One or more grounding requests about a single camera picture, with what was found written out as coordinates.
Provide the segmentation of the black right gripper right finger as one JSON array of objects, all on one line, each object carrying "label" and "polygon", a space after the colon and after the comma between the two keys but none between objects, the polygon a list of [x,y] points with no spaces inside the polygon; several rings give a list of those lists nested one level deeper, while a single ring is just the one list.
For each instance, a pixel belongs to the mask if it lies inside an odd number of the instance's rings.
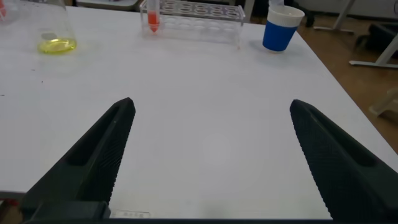
[{"label": "black right gripper right finger", "polygon": [[334,221],[397,221],[394,169],[316,107],[294,100],[290,115],[312,177]]}]

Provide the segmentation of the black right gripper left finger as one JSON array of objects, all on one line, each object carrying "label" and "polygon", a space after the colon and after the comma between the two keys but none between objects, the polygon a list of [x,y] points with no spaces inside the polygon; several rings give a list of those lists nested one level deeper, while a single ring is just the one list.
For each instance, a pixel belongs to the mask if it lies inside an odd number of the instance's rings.
[{"label": "black right gripper left finger", "polygon": [[100,219],[109,201],[136,110],[115,102],[22,198],[24,219]]}]

